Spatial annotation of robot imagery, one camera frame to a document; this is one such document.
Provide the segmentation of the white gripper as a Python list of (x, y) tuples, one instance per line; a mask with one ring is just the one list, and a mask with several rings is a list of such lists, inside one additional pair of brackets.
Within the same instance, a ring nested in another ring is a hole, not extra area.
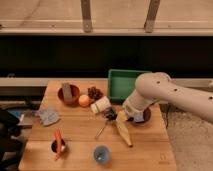
[(131, 117), (134, 122), (144, 122), (143, 112), (146, 109), (146, 106), (137, 102), (133, 102), (129, 99), (126, 99), (123, 103), (123, 108), (128, 117)]

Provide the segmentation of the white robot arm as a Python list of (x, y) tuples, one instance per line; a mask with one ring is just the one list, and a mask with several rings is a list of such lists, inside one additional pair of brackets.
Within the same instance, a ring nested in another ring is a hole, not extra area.
[(176, 85), (163, 72), (139, 75), (135, 89), (124, 101), (123, 108), (128, 118), (143, 122), (145, 110), (157, 100), (172, 103), (213, 123), (213, 93)]

